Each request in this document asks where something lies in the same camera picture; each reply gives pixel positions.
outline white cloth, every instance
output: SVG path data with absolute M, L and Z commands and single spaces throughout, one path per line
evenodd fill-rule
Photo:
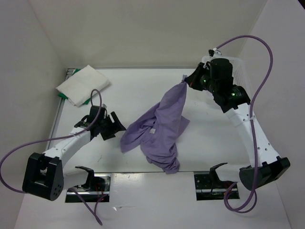
M 67 96 L 74 106 L 78 107 L 90 98 L 93 89 L 100 91 L 109 83 L 106 76 L 88 65 L 75 73 L 56 89 Z

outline purple cable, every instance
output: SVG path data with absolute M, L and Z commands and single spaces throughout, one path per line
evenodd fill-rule
M 78 133 L 76 133 L 76 134 L 74 134 L 74 135 L 68 135 L 68 136 L 63 136 L 63 137 L 54 137 L 54 138 L 43 139 L 43 140 L 37 140 L 37 141 L 33 141 L 33 142 L 28 142 L 28 143 L 22 144 L 22 145 L 20 145 L 20 146 L 18 146 L 18 147 L 16 147 L 16 148 L 12 149 L 10 152 L 7 153 L 7 155 L 5 155 L 5 156 L 2 158 L 2 160 L 0 161 L 0 181 L 1 181 L 1 183 L 2 183 L 5 187 L 7 187 L 8 189 L 10 189 L 10 190 L 12 190 L 12 191 L 14 191 L 14 192 L 23 193 L 23 194 L 25 193 L 25 192 L 23 192 L 23 191 L 21 191 L 21 190 L 18 190 L 18 189 L 15 189 L 15 188 L 11 187 L 8 183 L 5 182 L 5 180 L 3 179 L 2 174 L 1 174 L 1 167 L 2 167 L 2 165 L 3 165 L 3 162 L 4 162 L 5 159 L 8 158 L 12 153 L 14 153 L 15 151 L 17 151 L 18 149 L 21 149 L 21 148 L 23 148 L 23 147 L 30 146 L 30 145 L 33 145 L 33 144 L 36 144 L 36 143 L 48 142 L 48 141 L 55 141 L 55 140 L 63 140 L 63 139 L 67 139 L 67 138 L 70 138 L 70 137 L 74 137 L 74 136 L 76 136 L 76 135 L 80 135 L 80 134 L 84 133 L 85 131 L 88 131 L 88 130 L 91 128 L 91 126 L 95 123 L 95 121 L 96 121 L 97 118 L 99 117 L 99 114 L 100 114 L 100 112 L 101 112 L 101 107 L 102 107 L 102 95 L 101 95 L 101 93 L 100 93 L 99 90 L 97 90 L 97 89 L 93 89 L 93 90 L 92 90 L 91 95 L 90 95 L 91 101 L 92 101 L 92 96 L 93 96 L 93 92 L 94 92 L 94 91 L 96 91 L 97 94 L 98 94 L 99 97 L 100 97 L 100 107 L 99 107 L 99 110 L 98 110 L 98 113 L 97 113 L 96 117 L 94 118 L 94 120 L 92 121 L 92 123 L 90 123 L 90 125 L 89 125 L 86 129 L 83 129 L 82 131 L 80 131 L 80 132 L 78 132 Z
M 80 195 L 75 189 L 69 188 L 68 191 L 74 192 L 74 193 L 77 195 L 77 197 L 81 200 L 81 202 L 84 203 L 84 205 L 85 205 L 86 208 L 91 212 L 91 214 L 94 215 L 96 221 L 102 226 L 103 223 L 102 223 L 102 221 L 100 220 L 100 218 L 99 218 L 99 217 L 97 216 L 97 214 L 96 214 L 96 208 L 97 208 L 97 204 L 98 204 L 99 202 L 101 202 L 102 199 L 103 199 L 105 196 L 107 196 L 107 194 L 103 195 L 101 198 L 98 199 L 98 201 L 95 203 L 94 211 L 92 211 L 92 209 L 89 207 L 89 205 L 86 203 L 86 201 L 81 197 L 81 195 Z
M 256 90 L 256 92 L 255 92 L 255 94 L 252 98 L 251 104 L 250 104 L 249 115 L 250 115 L 250 124 L 251 124 L 251 130 L 252 130 L 252 136 L 253 136 L 253 145 L 254 145 L 254 180 L 253 180 L 253 184 L 252 184 L 252 190 L 251 190 L 250 195 L 249 195 L 248 199 L 246 200 L 246 202 L 244 202 L 244 204 L 242 204 L 238 208 L 232 208 L 230 206 L 229 202 L 228 202 L 229 196 L 231 195 L 231 190 L 237 184 L 236 182 L 233 183 L 227 189 L 227 191 L 225 192 L 225 195 L 224 195 L 224 205 L 226 206 L 227 209 L 229 209 L 230 211 L 237 212 L 237 213 L 247 213 L 247 212 L 251 211 L 252 209 L 254 209 L 254 207 L 256 206 L 256 203 L 257 203 L 257 194 L 256 194 L 255 189 L 257 187 L 257 175 L 258 175 L 258 153 L 257 153 L 257 142 L 256 142 L 254 122 L 253 122 L 253 119 L 252 119 L 252 117 L 253 117 L 253 106 L 254 106 L 254 102 L 256 100 L 257 95 L 261 91 L 262 87 L 264 86 L 264 84 L 266 83 L 266 81 L 267 81 L 267 79 L 270 75 L 270 72 L 271 72 L 271 69 L 272 69 L 272 66 L 273 66 L 273 54 L 272 54 L 272 51 L 271 51 L 269 45 L 264 40 L 262 40 L 258 37 L 252 36 L 252 35 L 241 35 L 241 36 L 234 37 L 234 38 L 226 41 L 225 43 L 222 43 L 221 45 L 217 46 L 216 48 L 219 49 L 219 48 L 223 47 L 224 45 L 226 45 L 227 43 L 230 43 L 230 42 L 232 42 L 236 39 L 239 39 L 239 38 L 252 38 L 252 39 L 255 39 L 255 40 L 261 42 L 267 48 L 267 50 L 269 52 L 269 56 L 270 56 L 270 64 L 269 64 L 269 69 L 267 71 L 267 74 L 266 74 L 265 78 L 263 79 L 261 85 Z M 250 203 L 253 195 L 254 195 L 255 200 L 254 200 L 254 203 L 253 203 L 252 207 L 249 208 L 246 211 L 240 211 L 240 210 L 244 209 Z

